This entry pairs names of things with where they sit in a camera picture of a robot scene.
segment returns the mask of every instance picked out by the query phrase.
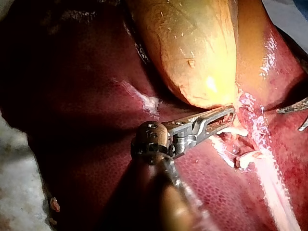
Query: metal forceps tip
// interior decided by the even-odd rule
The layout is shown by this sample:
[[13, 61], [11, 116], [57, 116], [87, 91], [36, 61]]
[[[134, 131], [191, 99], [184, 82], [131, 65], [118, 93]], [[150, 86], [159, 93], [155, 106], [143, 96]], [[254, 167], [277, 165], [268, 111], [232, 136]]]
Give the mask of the metal forceps tip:
[[[302, 111], [308, 109], [308, 97], [304, 98], [303, 100], [296, 102], [290, 106], [277, 109], [276, 112], [279, 114], [286, 114], [286, 113], [292, 113], [297, 111]], [[303, 131], [308, 127], [308, 118], [305, 120], [303, 125], [298, 129], [299, 131]]]
[[229, 127], [234, 117], [235, 109], [233, 106], [222, 106], [163, 123], [172, 139], [173, 158]]

